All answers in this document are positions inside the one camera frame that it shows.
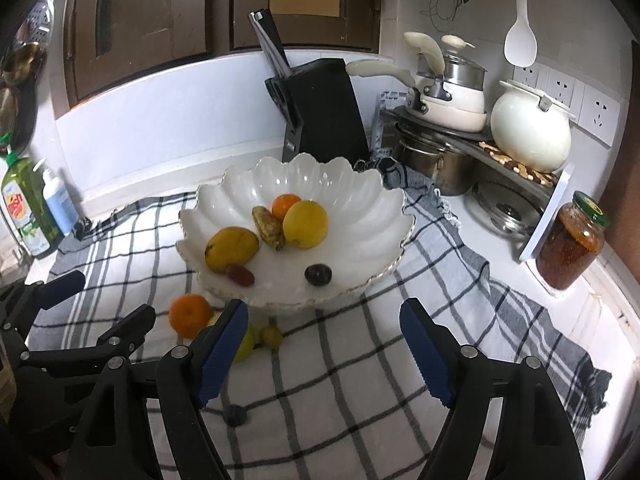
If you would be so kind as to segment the white scalloped fruit bowl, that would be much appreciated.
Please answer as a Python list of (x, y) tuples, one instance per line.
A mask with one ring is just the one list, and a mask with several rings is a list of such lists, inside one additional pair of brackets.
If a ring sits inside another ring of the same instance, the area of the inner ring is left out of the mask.
[(406, 194), (337, 157), (261, 159), (203, 184), (176, 249), (211, 295), (285, 315), (332, 308), (390, 274), (416, 227)]

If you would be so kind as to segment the steel pot lid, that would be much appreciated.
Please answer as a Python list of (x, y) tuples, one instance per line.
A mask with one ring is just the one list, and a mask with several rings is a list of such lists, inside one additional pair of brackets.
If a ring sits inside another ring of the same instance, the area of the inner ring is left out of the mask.
[(475, 182), (471, 192), (490, 225), (498, 232), (530, 237), (538, 226), (542, 209), (523, 192), (491, 180)]

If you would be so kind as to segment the red date fruit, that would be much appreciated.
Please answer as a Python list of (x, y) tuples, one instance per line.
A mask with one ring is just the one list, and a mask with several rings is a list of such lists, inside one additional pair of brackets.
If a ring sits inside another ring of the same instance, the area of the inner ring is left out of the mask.
[(230, 266), (227, 266), (224, 274), (226, 274), (226, 277), (234, 284), (241, 287), (252, 287), (255, 284), (254, 274), (247, 268), (244, 268), (244, 266), (239, 266), (238, 264), (230, 264)]

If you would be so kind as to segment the white rice paddle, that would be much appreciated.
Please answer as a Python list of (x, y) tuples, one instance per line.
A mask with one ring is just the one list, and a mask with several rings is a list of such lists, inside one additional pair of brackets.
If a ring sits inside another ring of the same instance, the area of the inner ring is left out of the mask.
[(515, 0), (515, 7), (516, 19), (506, 33), (503, 53), (511, 65), (526, 68), (536, 62), (537, 38), (529, 23), (528, 0)]

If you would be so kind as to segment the steel pot with lid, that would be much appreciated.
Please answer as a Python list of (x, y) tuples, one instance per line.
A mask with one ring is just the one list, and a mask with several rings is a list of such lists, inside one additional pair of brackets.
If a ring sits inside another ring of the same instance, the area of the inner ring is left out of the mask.
[(436, 40), (423, 32), (404, 32), (404, 39), (410, 48), (418, 51), (416, 72), (419, 76), (472, 90), (484, 90), (486, 70), (460, 53), (468, 46), (461, 38), (443, 36), (442, 41), (450, 47), (449, 50), (442, 50)]

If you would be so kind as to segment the white ceramic kettle pot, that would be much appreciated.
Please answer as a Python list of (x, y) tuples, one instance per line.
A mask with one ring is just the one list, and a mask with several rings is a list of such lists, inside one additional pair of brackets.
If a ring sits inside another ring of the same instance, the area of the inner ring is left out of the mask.
[(570, 121), (575, 116), (546, 92), (514, 80), (500, 80), (489, 128), (498, 149), (524, 166), (550, 174), (570, 154)]

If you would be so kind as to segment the glass jar of pickle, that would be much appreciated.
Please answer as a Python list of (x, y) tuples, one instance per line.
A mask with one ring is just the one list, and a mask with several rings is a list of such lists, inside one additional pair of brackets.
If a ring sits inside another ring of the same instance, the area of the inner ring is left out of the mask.
[(602, 252), (609, 225), (602, 208), (586, 193), (575, 191), (556, 214), (536, 257), (541, 278), (553, 289), (568, 289)]

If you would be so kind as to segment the yellow lemon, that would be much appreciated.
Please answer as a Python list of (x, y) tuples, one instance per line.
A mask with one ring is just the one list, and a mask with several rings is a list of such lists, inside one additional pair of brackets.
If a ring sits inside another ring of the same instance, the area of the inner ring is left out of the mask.
[(301, 200), (286, 214), (282, 229), (288, 244), (298, 249), (311, 249), (326, 238), (329, 216), (317, 202)]

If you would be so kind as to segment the wall power outlets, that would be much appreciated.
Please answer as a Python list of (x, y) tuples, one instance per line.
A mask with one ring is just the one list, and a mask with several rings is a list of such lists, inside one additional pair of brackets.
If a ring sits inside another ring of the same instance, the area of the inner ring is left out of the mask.
[(565, 105), (574, 125), (612, 148), (620, 121), (620, 102), (573, 76), (540, 63), (529, 67), (515, 66), (513, 79), (542, 90)]

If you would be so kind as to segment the metal corner shelf rack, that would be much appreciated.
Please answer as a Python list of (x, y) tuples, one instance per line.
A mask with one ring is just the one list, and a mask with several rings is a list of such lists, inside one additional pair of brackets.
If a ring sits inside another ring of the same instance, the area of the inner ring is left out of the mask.
[(473, 184), (477, 181), (491, 180), (509, 185), (523, 192), (542, 209), (541, 219), (530, 237), (504, 235), (490, 225), (480, 210), (472, 196), (472, 184), (468, 192), (460, 195), (472, 219), (485, 230), (512, 240), (515, 245), (514, 257), (518, 260), (527, 261), (535, 258), (573, 177), (575, 166), (567, 164), (563, 169), (551, 174), (530, 169), (500, 152), (491, 143), (487, 130), (479, 134), (467, 134), (419, 122), (405, 109), (406, 97), (405, 92), (398, 91), (384, 91), (378, 96), (371, 133), (371, 146), (375, 154), (394, 157), (397, 134), (395, 124), (399, 122), (416, 134), (445, 141), (464, 154), (471, 155), (477, 160)]

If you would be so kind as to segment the brown spotted banana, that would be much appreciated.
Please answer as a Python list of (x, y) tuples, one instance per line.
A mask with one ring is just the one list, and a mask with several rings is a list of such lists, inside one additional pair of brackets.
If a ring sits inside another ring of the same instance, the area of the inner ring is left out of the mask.
[(252, 218), (262, 240), (277, 252), (282, 250), (285, 246), (282, 221), (264, 206), (255, 206), (252, 209)]

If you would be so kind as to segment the blue white soap bottle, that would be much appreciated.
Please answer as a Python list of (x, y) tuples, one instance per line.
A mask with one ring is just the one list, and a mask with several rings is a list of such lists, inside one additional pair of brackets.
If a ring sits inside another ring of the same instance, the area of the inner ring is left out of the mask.
[(43, 169), (43, 198), (64, 236), (70, 235), (78, 225), (80, 215), (64, 181), (51, 169)]

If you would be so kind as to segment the black knife block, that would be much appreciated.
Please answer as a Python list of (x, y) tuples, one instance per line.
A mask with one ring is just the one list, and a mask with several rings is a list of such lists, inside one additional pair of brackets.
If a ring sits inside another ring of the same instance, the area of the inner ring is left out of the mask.
[(352, 81), (341, 58), (317, 58), (288, 77), (265, 81), (285, 119), (282, 162), (306, 153), (317, 162), (344, 157), (351, 164), (370, 157)]

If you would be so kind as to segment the yellow mango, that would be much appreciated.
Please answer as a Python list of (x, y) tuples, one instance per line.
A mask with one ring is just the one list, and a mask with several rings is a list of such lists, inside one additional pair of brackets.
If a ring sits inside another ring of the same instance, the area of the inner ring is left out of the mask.
[(224, 274), (228, 266), (244, 266), (259, 249), (257, 235), (242, 226), (227, 226), (212, 236), (205, 247), (205, 263), (209, 270)]

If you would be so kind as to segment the green dish soap bottle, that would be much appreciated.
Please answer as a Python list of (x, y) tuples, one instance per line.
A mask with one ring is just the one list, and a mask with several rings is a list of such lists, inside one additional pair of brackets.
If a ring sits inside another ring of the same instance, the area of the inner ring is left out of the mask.
[(42, 171), (28, 156), (14, 151), (12, 136), (8, 131), (1, 137), (8, 166), (2, 179), (1, 194), (21, 241), (32, 257), (41, 259), (58, 248), (63, 235), (43, 197)]

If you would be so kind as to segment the checkered kitchen cloth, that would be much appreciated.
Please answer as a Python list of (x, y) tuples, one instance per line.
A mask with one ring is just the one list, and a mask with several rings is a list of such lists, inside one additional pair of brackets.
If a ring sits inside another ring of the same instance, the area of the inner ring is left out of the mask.
[[(232, 367), (203, 418), (235, 479), (416, 478), (446, 413), (400, 332), (399, 307), (412, 297), (458, 341), (491, 359), (540, 359), (576, 436), (604, 407), (611, 374), (553, 326), (545, 307), (492, 278), (489, 262), (463, 244), (434, 184), (389, 159), (378, 171), (387, 186), (406, 192), (416, 216), (404, 258), (332, 311), (280, 318), (281, 347), (257, 349)], [(37, 316), (30, 348), (90, 346), (142, 304), (155, 308), (156, 323), (134, 359), (158, 359), (178, 344), (169, 306), (198, 291), (176, 252), (178, 214), (194, 203), (190, 192), (144, 198), (82, 240), (63, 242), (52, 273), (81, 270), (87, 286)], [(246, 408), (243, 426), (224, 422), (229, 404)]]

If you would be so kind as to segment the small brown kiwi fruit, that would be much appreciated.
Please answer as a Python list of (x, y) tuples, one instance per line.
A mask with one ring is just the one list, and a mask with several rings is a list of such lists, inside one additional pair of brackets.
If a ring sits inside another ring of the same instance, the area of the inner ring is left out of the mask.
[(260, 331), (259, 339), (265, 348), (276, 351), (283, 342), (283, 334), (276, 324), (269, 324)]

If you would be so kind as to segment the orange mandarin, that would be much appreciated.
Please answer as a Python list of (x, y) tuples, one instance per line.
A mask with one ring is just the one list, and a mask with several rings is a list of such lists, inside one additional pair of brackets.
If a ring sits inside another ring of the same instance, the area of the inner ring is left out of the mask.
[(207, 326), (214, 309), (198, 294), (184, 294), (175, 299), (169, 308), (169, 324), (184, 339), (194, 339)]

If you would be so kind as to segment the small orange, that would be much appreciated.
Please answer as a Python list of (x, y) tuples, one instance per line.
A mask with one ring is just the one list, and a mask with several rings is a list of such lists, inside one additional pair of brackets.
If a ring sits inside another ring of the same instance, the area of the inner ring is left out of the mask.
[(288, 211), (302, 199), (295, 194), (281, 194), (271, 204), (271, 214), (274, 218), (283, 221)]

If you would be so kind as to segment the large steel stockpot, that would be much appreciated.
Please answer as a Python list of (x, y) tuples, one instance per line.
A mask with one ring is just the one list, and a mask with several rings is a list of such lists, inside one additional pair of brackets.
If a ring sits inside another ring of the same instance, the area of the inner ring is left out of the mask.
[(445, 141), (416, 134), (396, 122), (394, 157), (429, 177), (442, 195), (460, 196), (473, 184), (477, 160)]

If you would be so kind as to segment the dark purple plum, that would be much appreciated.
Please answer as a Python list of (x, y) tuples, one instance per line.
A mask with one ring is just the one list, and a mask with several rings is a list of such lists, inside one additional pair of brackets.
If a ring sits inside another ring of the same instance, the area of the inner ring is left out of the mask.
[(314, 287), (323, 287), (332, 281), (332, 269), (324, 263), (307, 266), (304, 272), (306, 281)]

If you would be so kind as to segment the wooden window frame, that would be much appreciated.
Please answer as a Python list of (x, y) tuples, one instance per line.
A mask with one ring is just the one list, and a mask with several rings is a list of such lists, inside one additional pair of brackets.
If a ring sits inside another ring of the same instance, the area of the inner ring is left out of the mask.
[(66, 0), (68, 102), (76, 106), (161, 70), (255, 49), (248, 14), (263, 8), (287, 47), (378, 52), (381, 0)]

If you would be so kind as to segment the small dark green lime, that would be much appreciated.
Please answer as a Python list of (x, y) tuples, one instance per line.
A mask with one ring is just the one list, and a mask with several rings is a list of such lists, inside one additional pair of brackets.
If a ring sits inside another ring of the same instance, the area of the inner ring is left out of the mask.
[(244, 406), (238, 404), (229, 404), (222, 412), (224, 422), (232, 428), (243, 426), (248, 419), (247, 410)]

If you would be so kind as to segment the hanging metal strainer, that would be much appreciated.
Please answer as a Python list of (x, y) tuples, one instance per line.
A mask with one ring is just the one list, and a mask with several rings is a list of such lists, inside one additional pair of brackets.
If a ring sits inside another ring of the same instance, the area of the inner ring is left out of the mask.
[(46, 48), (50, 44), (52, 25), (53, 10), (50, 2), (39, 0), (18, 28), (13, 40), (14, 49), (24, 44), (39, 44)]

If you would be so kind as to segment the green apple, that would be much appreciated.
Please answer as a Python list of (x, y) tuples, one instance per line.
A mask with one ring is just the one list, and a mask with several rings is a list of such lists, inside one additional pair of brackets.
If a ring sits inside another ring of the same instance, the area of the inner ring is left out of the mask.
[(239, 363), (248, 359), (254, 351), (255, 344), (256, 344), (256, 335), (255, 335), (254, 327), (252, 324), (248, 324), (246, 333), (243, 337), (243, 340), (239, 346), (238, 351), (235, 353), (233, 362)]

